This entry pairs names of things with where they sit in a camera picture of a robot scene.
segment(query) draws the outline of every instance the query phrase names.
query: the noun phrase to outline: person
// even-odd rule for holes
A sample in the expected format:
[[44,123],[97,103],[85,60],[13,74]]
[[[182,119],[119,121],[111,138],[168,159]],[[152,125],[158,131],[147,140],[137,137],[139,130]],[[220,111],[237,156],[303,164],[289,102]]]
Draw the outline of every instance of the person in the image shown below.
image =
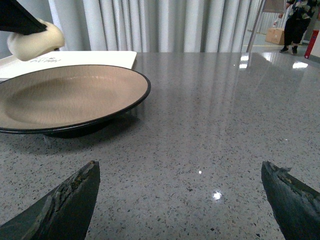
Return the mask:
[[284,47],[280,53],[285,53],[289,50],[289,45],[292,44],[292,54],[297,54],[298,45],[310,24],[317,7],[320,6],[320,0],[288,0],[285,8],[288,9],[292,5],[291,11],[284,27]]

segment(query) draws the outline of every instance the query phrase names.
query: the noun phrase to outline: beige plate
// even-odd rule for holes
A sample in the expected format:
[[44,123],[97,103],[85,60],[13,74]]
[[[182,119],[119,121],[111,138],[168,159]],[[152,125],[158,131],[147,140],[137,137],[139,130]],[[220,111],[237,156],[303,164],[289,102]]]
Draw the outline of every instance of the beige plate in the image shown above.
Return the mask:
[[133,70],[107,65],[50,68],[0,83],[0,132],[52,133],[105,121],[150,93]]

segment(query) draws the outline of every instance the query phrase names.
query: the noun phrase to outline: speckled stone surface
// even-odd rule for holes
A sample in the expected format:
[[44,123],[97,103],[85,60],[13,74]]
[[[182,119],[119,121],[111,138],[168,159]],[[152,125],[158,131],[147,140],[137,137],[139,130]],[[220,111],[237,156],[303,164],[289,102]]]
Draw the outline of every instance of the speckled stone surface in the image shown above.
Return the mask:
[[280,53],[142,53],[138,107],[74,139],[0,133],[0,224],[99,161],[86,239],[283,240],[263,161],[320,191],[320,65]]

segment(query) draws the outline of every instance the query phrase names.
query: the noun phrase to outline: cardboard box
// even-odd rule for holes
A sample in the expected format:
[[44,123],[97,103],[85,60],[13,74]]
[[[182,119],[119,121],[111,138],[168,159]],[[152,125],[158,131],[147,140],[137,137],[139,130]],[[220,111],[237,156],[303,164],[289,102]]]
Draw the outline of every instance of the cardboard box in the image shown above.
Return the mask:
[[285,44],[285,29],[284,28],[269,28],[265,36],[265,41],[268,43],[284,45]]

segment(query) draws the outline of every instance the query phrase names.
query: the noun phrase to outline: curtain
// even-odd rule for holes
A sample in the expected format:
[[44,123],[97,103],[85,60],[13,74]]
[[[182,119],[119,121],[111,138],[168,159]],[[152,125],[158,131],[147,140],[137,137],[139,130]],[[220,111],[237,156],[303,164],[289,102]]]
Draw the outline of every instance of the curtain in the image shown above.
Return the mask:
[[49,5],[53,23],[65,36],[63,51],[144,53],[241,52],[251,4],[250,0],[18,0],[22,5],[34,1]]

